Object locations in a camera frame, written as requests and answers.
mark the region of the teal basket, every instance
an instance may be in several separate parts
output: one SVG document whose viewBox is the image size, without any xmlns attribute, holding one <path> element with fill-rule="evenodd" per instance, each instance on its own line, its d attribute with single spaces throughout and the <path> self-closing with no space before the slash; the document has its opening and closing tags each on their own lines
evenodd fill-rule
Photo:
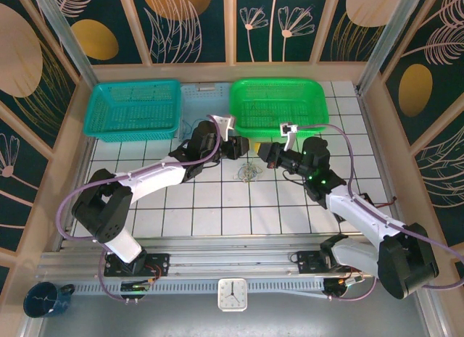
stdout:
<svg viewBox="0 0 464 337">
<path fill-rule="evenodd" d="M 299 78 L 250 78 L 235 82 L 230 91 L 230 110 L 236 117 L 235 129 L 247 138 L 281 136 L 280 124 L 328 123 L 326 98 L 322 86 Z M 324 127 L 301 130 L 307 138 Z"/>
<path fill-rule="evenodd" d="M 84 134 L 103 141 L 172 139 L 181 118 L 176 80 L 100 83 L 94 87 Z"/>
</svg>

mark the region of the tiled floor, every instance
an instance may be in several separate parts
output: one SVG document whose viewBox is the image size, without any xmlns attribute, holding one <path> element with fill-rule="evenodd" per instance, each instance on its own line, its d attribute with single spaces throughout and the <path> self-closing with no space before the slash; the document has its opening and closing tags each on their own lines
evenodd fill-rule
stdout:
<svg viewBox="0 0 464 337">
<path fill-rule="evenodd" d="M 348 133 L 352 143 L 356 175 L 353 190 L 367 192 L 375 204 L 387 202 L 352 84 L 321 84 L 326 94 L 330 123 Z M 348 180 L 349 156 L 343 137 L 329 129 L 322 132 L 321 137 L 328 142 L 331 168 Z M 301 150 L 302 142 L 299 139 L 294 149 Z M 102 168 L 110 172 L 127 172 L 153 164 L 177 145 L 178 139 L 172 142 L 98 141 L 87 178 Z M 286 181 L 282 169 L 269 170 L 256 157 L 250 151 L 247 157 L 236 161 L 224 159 L 193 181 L 145 196 L 131 205 L 126 228 L 136 238 L 357 232 L 348 222 L 339 225 L 330 212 L 306 196 L 303 187 Z M 236 179 L 237 172 L 247 160 L 262 168 L 258 181 L 243 183 Z M 382 211 L 390 215 L 388 207 Z M 80 224 L 74 225 L 73 234 L 88 235 Z"/>
</svg>

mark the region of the decorative wallpaper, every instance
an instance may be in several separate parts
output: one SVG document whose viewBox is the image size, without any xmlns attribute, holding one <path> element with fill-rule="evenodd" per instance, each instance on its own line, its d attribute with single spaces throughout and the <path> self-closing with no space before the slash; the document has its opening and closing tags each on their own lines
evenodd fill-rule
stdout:
<svg viewBox="0 0 464 337">
<path fill-rule="evenodd" d="M 56 2 L 91 64 L 141 64 L 120 0 Z"/>
<path fill-rule="evenodd" d="M 237 62 L 307 62 L 326 0 L 237 0 Z"/>
<path fill-rule="evenodd" d="M 464 112 L 415 160 L 448 246 L 464 242 Z"/>
<path fill-rule="evenodd" d="M 0 248 L 17 250 L 47 163 L 0 120 Z"/>
<path fill-rule="evenodd" d="M 399 0 L 339 0 L 322 62 L 367 62 Z"/>
<path fill-rule="evenodd" d="M 225 62 L 224 0 L 133 0 L 152 62 Z"/>
<path fill-rule="evenodd" d="M 464 92 L 464 0 L 436 0 L 386 86 L 410 143 Z"/>
<path fill-rule="evenodd" d="M 419 0 L 417 5 L 415 6 L 413 13 L 410 15 L 409 20 L 407 20 L 407 23 L 406 23 L 405 27 L 403 28 L 403 31 L 399 35 L 399 37 L 398 37 L 396 43 L 394 44 L 394 46 L 391 48 L 391 51 L 389 52 L 388 56 L 386 56 L 384 63 L 381 65 L 380 72 L 383 73 L 385 71 L 386 67 L 388 66 L 388 64 L 390 63 L 390 61 L 392 60 L 392 57 L 396 53 L 399 44 L 401 43 L 403 38 L 405 38 L 405 35 L 406 35 L 407 31 L 409 30 L 409 28 L 411 27 L 414 19 L 416 18 L 419 11 L 421 10 L 424 2 L 425 2 L 425 0 Z"/>
<path fill-rule="evenodd" d="M 19 0 L 0 0 L 0 65 L 0 102 L 53 147 L 75 84 Z"/>
</svg>

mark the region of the blue mug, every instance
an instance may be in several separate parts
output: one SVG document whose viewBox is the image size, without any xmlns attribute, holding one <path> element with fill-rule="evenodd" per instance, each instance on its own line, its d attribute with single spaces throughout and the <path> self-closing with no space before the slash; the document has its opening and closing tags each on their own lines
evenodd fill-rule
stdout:
<svg viewBox="0 0 464 337">
<path fill-rule="evenodd" d="M 73 284 L 61 288 L 43 282 L 32 287 L 24 298 L 24 313 L 28 317 L 54 317 L 66 311 L 71 302 L 71 295 L 75 287 Z"/>
</svg>

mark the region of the clock face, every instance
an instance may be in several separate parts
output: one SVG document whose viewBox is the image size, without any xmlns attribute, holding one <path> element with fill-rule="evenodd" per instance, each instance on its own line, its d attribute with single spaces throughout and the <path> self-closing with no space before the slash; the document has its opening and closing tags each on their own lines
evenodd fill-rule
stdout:
<svg viewBox="0 0 464 337">
<path fill-rule="evenodd" d="M 217 290 L 217 305 L 224 312 L 242 312 L 247 308 L 247 281 L 221 279 Z"/>
</svg>

